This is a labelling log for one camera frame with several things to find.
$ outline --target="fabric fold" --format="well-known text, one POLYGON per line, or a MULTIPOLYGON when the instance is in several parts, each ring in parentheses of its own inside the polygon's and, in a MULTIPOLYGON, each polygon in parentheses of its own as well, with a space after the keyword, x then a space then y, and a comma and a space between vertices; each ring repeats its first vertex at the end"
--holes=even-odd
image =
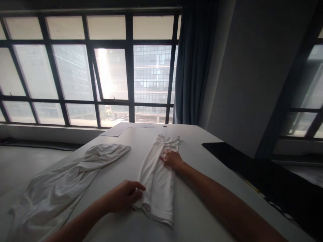
POLYGON ((84 157, 32 179, 14 203, 9 241, 44 241, 61 229, 100 169, 126 154, 130 146, 101 144, 84 157))
POLYGON ((133 207, 142 209, 151 219, 173 226, 174 172, 159 159, 165 150, 178 151, 179 136, 158 135, 140 169, 138 181, 146 187, 133 207))

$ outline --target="floor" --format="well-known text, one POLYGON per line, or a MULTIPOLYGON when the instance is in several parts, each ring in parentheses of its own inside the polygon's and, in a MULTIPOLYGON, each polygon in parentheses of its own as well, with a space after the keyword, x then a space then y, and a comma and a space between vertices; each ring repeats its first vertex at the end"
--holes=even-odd
POLYGON ((0 146, 0 197, 70 153, 72 151, 0 146))

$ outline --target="forearm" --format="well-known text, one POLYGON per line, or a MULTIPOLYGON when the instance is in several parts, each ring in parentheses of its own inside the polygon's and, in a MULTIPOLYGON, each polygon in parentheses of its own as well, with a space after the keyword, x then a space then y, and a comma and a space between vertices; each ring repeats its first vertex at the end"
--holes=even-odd
POLYGON ((95 201, 80 215, 54 233, 48 242, 82 241, 91 228, 107 213, 100 200, 95 201))
POLYGON ((239 241, 286 241, 259 214, 228 189, 185 162, 175 171, 199 192, 215 216, 239 241))

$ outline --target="blue curtain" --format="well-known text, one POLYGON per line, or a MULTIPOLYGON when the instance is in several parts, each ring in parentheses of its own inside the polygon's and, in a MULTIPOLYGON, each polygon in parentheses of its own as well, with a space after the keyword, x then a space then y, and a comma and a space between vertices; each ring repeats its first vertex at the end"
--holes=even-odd
POLYGON ((198 124, 215 36, 218 2, 183 7, 174 123, 198 124))

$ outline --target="sheet of paper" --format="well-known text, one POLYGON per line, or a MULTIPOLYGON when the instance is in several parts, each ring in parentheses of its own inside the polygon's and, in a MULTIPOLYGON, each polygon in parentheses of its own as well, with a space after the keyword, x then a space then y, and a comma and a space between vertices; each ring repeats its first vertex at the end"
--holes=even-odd
POLYGON ((101 136, 118 137, 128 128, 150 128, 155 127, 151 123, 118 123, 116 126, 100 134, 101 136))
POLYGON ((128 123, 118 123, 116 126, 111 129, 100 134, 101 136, 114 136, 118 137, 121 135, 126 129, 128 129, 128 123))
POLYGON ((155 127, 151 123, 129 123, 129 128, 150 128, 155 127))

